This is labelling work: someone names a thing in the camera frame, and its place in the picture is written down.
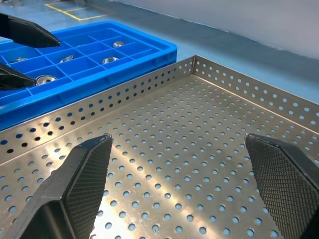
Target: crate compartment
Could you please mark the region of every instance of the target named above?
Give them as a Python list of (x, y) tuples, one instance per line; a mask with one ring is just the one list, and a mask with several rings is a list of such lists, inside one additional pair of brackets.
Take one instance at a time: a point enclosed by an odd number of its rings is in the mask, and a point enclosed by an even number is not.
[(97, 64), (87, 57), (81, 57), (57, 65), (57, 67), (59, 67), (68, 76), (95, 66), (97, 66)]
[(136, 40), (134, 40), (132, 38), (129, 38), (127, 36), (118, 36), (118, 37), (114, 37), (114, 38), (111, 38), (111, 39), (104, 40), (104, 41), (102, 41), (102, 43), (113, 48), (113, 44), (116, 41), (122, 41), (125, 44), (130, 44), (132, 42), (135, 42)]
[(72, 47), (79, 47), (82, 45), (95, 42), (95, 40), (89, 37), (88, 35), (73, 36), (73, 37), (65, 38), (64, 41)]
[(76, 81), (76, 80), (82, 79), (84, 77), (91, 76), (91, 75), (98, 73), (98, 72), (101, 72), (101, 71), (105, 71), (105, 69), (101, 66), (97, 66), (97, 67), (93, 67), (93, 68), (90, 68), (90, 69), (85, 70), (85, 71), (81, 71), (80, 73), (73, 74), (70, 76), (70, 78), (72, 80)]
[(102, 44), (100, 42), (95, 42), (91, 44), (87, 44), (84, 46), (79, 46), (76, 48), (78, 51), (82, 52), (84, 55), (90, 55), (99, 51), (105, 51), (110, 49), (105, 44)]
[(31, 72), (28, 72), (27, 75), (33, 78), (37, 78), (38, 76), (42, 76), (42, 75), (54, 76), (57, 79), (65, 77), (65, 74), (55, 66), (45, 67), (39, 70), (31, 71)]
[(1, 52), (1, 55), (7, 61), (7, 63), (11, 63), (11, 61), (13, 61), (19, 57), (33, 58), (33, 57), (40, 56), (41, 53), (39, 53), (34, 48), (25, 46), (25, 47)]
[(114, 37), (119, 37), (121, 34), (119, 34), (116, 31), (113, 31), (111, 29), (104, 29), (103, 31), (95, 31), (89, 33), (89, 36), (93, 37), (94, 39), (98, 41), (114, 38)]
[(151, 48), (147, 45), (141, 44), (139, 42), (133, 42), (130, 44), (126, 44), (124, 46), (121, 47), (117, 47), (116, 50), (127, 55), (127, 56), (132, 56), (135, 55), (137, 53), (146, 51), (146, 50), (150, 50)]
[(51, 65), (52, 63), (48, 59), (46, 59), (44, 56), (39, 56), (39, 57), (35, 57), (28, 60), (10, 64), (12, 68), (22, 73), (34, 71), (36, 69), (51, 66)]
[(89, 57), (94, 60), (95, 62), (97, 62), (100, 65), (104, 65), (102, 63), (103, 59), (108, 58), (108, 57), (117, 57), (118, 59), (124, 58), (126, 57), (124, 54), (114, 50), (114, 49), (110, 49), (110, 50), (106, 50), (106, 51), (101, 51), (92, 55), (89, 55)]
[(51, 82), (48, 82), (48, 83), (43, 84), (43, 85), (31, 87), (29, 90), (33, 95), (36, 95), (36, 94), (42, 93), (44, 91), (50, 90), (52, 88), (56, 88), (58, 86), (63, 86), (63, 85), (70, 83), (70, 82), (72, 82), (71, 79), (69, 79), (68, 77), (63, 77), (63, 78), (58, 79), (56, 81), (51, 81)]
[(37, 50), (41, 52), (42, 54), (50, 54), (53, 52), (58, 52), (58, 51), (63, 51), (65, 49), (70, 48), (68, 44), (65, 42), (61, 41), (60, 46), (55, 46), (55, 47), (48, 47), (48, 48), (38, 48)]
[(56, 52), (56, 53), (52, 53), (52, 54), (46, 55), (46, 57), (50, 61), (52, 61), (54, 64), (58, 64), (58, 63), (60, 63), (60, 61), (63, 58), (65, 58), (67, 56), (70, 56), (70, 55), (73, 56), (73, 59), (71, 61), (83, 56), (83, 54), (81, 54), (80, 52), (78, 52), (75, 49), (67, 49), (67, 50), (64, 50), (64, 51), (59, 51), (59, 52)]

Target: textured gripper pad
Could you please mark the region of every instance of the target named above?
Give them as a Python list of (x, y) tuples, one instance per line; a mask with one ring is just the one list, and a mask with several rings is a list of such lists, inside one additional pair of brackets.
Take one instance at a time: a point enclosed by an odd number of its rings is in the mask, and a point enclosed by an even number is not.
[(77, 239), (89, 238), (101, 204), (111, 153), (107, 144), (89, 152), (64, 200)]
[(306, 171), (298, 167), (303, 162), (311, 167), (312, 162), (297, 147), (280, 140), (249, 134), (245, 143), (260, 196), (284, 238), (319, 239), (318, 189), (305, 176), (309, 176), (307, 167)]

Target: circular hole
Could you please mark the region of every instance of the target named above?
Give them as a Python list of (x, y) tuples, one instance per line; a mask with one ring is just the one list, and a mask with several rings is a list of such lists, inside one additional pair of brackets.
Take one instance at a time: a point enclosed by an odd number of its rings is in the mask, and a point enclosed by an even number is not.
[(274, 230), (271, 231), (271, 237), (278, 238), (278, 233)]
[(192, 215), (187, 215), (186, 218), (189, 222), (192, 222), (194, 220), (194, 217)]
[(238, 219), (238, 217), (233, 217), (233, 223), (239, 223), (239, 219)]
[(165, 214), (165, 215), (164, 215), (164, 219), (165, 219), (166, 221), (170, 220), (170, 214)]
[(12, 206), (12, 207), (9, 208), (9, 212), (10, 213), (15, 212), (15, 210), (16, 210), (16, 206)]
[(159, 204), (159, 203), (154, 203), (154, 204), (153, 204), (153, 207), (154, 207), (155, 209), (158, 209), (158, 208), (160, 208), (160, 204)]
[(185, 198), (190, 201), (191, 198), (192, 198), (192, 196), (191, 196), (190, 194), (186, 194), (186, 195), (185, 195)]
[(175, 231), (179, 234), (179, 233), (182, 233), (183, 232), (183, 228), (181, 226), (177, 226), (175, 228)]
[(210, 216), (209, 220), (210, 220), (210, 222), (214, 223), (214, 222), (216, 222), (216, 217), (215, 216)]
[(165, 193), (165, 198), (166, 199), (170, 199), (170, 197), (171, 197), (170, 193)]
[(147, 218), (149, 218), (149, 215), (147, 213), (142, 213), (141, 217), (142, 219), (146, 220)]
[(144, 193), (144, 197), (145, 197), (145, 198), (149, 198), (149, 197), (150, 197), (150, 193), (149, 193), (149, 192), (145, 192), (145, 193)]
[(28, 191), (28, 189), (29, 189), (28, 186), (24, 186), (24, 187), (21, 189), (21, 191), (26, 192), (26, 191)]
[(11, 201), (12, 200), (12, 196), (11, 195), (6, 196), (4, 200), (7, 201), (7, 202)]
[(255, 219), (255, 223), (256, 223), (257, 225), (261, 225), (262, 222), (263, 222), (263, 221), (262, 221), (260, 218), (256, 218), (256, 219)]
[(136, 228), (135, 224), (133, 224), (133, 223), (129, 224), (129, 230), (130, 231), (134, 231), (135, 228)]
[(197, 210), (203, 211), (203, 209), (204, 209), (203, 205), (201, 205), (201, 204), (198, 204), (198, 205), (197, 205)]
[(126, 213), (125, 213), (125, 212), (120, 212), (120, 213), (119, 213), (119, 217), (120, 217), (120, 218), (124, 218), (125, 216), (126, 216)]
[(152, 231), (157, 233), (160, 230), (160, 227), (158, 225), (153, 225), (152, 226)]
[(255, 234), (255, 233), (254, 233), (254, 231), (253, 231), (252, 229), (248, 229), (248, 230), (247, 230), (247, 235), (248, 235), (248, 236), (252, 237), (254, 234)]
[(113, 201), (110, 202), (110, 205), (112, 207), (115, 207), (117, 205), (117, 203), (118, 203), (117, 201), (113, 200)]
[(228, 228), (224, 228), (223, 232), (226, 236), (230, 234), (230, 230)]
[(243, 213), (247, 212), (247, 208), (246, 207), (241, 207), (240, 211), (242, 211)]
[(220, 210), (221, 212), (224, 212), (224, 211), (225, 211), (225, 206), (224, 206), (224, 205), (220, 205), (218, 208), (219, 208), (219, 210)]
[(175, 204), (175, 208), (176, 208), (177, 210), (180, 210), (180, 209), (181, 209), (181, 204), (179, 204), (179, 203)]
[(199, 228), (199, 232), (200, 232), (201, 234), (206, 234), (206, 228), (205, 228), (205, 227), (200, 227), (200, 228)]
[(110, 229), (111, 227), (112, 227), (112, 223), (106, 223), (106, 224), (105, 224), (105, 228), (106, 228), (106, 229)]

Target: white wall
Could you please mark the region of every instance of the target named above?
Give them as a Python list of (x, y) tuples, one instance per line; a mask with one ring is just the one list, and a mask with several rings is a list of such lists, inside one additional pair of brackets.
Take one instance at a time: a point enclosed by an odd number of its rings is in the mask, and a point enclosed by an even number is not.
[(319, 0), (119, 1), (319, 58)]

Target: yellow floor marking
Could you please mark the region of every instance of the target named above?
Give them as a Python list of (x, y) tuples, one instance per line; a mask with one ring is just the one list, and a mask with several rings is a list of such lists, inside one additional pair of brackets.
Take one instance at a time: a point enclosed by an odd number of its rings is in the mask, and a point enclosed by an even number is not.
[(81, 8), (76, 8), (76, 9), (71, 9), (71, 10), (66, 10), (67, 12), (69, 11), (77, 11), (77, 10), (82, 10), (82, 9), (86, 9), (88, 7), (81, 7)]
[(70, 2), (56, 2), (56, 3), (47, 3), (45, 4), (47, 7), (53, 9), (53, 10), (56, 10), (58, 12), (61, 12), (67, 16), (70, 16), (71, 18), (75, 19), (75, 20), (78, 20), (78, 21), (83, 21), (83, 20), (89, 20), (89, 19), (93, 19), (93, 18), (98, 18), (98, 17), (103, 17), (103, 16), (107, 16), (107, 15), (110, 15), (112, 14), (112, 12), (110, 10), (108, 10), (107, 8), (105, 7), (99, 7), (99, 6), (96, 6), (96, 5), (93, 5), (93, 4), (90, 4), (90, 3), (87, 3), (87, 2), (83, 2), (83, 1), (80, 1), (80, 0), (75, 0), (76, 2), (80, 2), (80, 3), (85, 3), (85, 5), (88, 5), (88, 6), (91, 6), (93, 8), (99, 8), (103, 11), (107, 11), (108, 14), (103, 14), (103, 15), (98, 15), (98, 16), (91, 16), (91, 17), (86, 17), (86, 18), (80, 18), (80, 17), (77, 17), (71, 13), (69, 13), (70, 11), (76, 11), (76, 10), (81, 10), (81, 9), (86, 9), (88, 7), (81, 7), (81, 8), (76, 8), (76, 9), (70, 9), (70, 10), (61, 10), (57, 7), (54, 7), (52, 5), (57, 5), (57, 4), (62, 4), (62, 3), (70, 3)]
[(98, 18), (98, 17), (102, 17), (102, 16), (107, 16), (108, 14), (105, 15), (99, 15), (99, 16), (92, 16), (92, 17), (87, 17), (87, 18), (80, 18), (79, 21), (83, 21), (83, 20), (89, 20), (89, 19), (93, 19), (93, 18)]
[(78, 18), (78, 17), (76, 17), (75, 15), (72, 15), (72, 14), (66, 12), (66, 11), (62, 11), (61, 9), (58, 9), (58, 8), (56, 8), (56, 7), (54, 7), (54, 6), (49, 5), (49, 4), (45, 4), (45, 5), (46, 5), (47, 7), (49, 7), (49, 8), (51, 8), (51, 9), (54, 9), (54, 10), (58, 11), (58, 12), (64, 13), (65, 15), (68, 15), (68, 16), (70, 16), (71, 18), (74, 18), (75, 20), (78, 20), (78, 21), (81, 20), (81, 18)]

